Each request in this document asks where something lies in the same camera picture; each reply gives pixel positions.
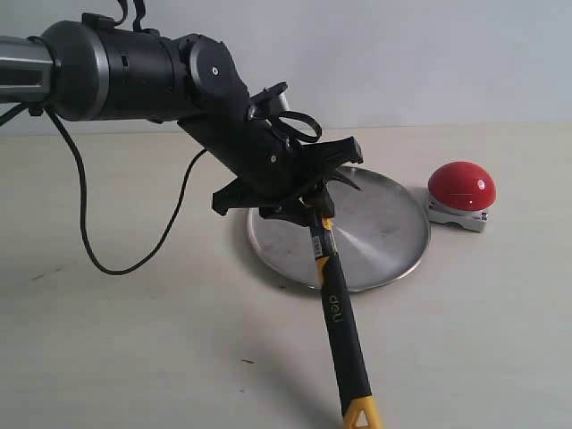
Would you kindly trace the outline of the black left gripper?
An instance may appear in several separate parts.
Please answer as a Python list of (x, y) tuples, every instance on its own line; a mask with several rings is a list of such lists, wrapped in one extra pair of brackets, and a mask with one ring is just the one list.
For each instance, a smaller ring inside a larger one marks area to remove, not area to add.
[[(353, 137), (320, 142), (314, 119), (283, 111), (268, 120), (249, 121), (249, 102), (209, 109), (177, 123), (235, 179), (216, 191), (212, 208), (226, 215), (234, 208), (259, 208), (266, 220), (308, 226), (313, 209), (320, 218), (334, 217), (325, 181), (338, 180), (338, 168), (363, 162)], [(310, 206), (301, 199), (310, 194)]]

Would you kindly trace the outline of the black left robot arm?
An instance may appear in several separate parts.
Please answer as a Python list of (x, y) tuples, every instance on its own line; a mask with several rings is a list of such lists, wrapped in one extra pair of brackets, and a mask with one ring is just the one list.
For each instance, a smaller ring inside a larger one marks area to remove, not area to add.
[(85, 14), (37, 37), (1, 40), (1, 100), (44, 107), (70, 122), (176, 122), (235, 176), (213, 208), (261, 208), (292, 218), (303, 205), (323, 217), (334, 208), (326, 183), (359, 164), (353, 138), (323, 142), (290, 126), (279, 83), (251, 95), (227, 46), (203, 35), (162, 37), (115, 29)]

